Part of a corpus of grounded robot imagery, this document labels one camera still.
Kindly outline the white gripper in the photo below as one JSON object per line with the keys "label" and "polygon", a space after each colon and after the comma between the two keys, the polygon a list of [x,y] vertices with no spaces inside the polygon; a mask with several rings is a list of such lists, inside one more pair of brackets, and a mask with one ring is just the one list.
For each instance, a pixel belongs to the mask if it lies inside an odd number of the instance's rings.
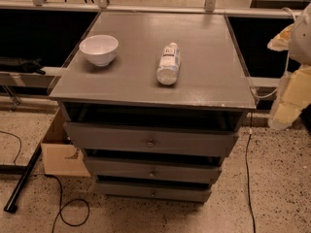
{"label": "white gripper", "polygon": [[274,130],[290,127],[301,112],[311,104],[311,4],[294,22],[285,27],[267,47],[270,50],[289,50],[290,58],[303,64],[286,72],[281,78],[277,98],[272,104],[268,125]]}

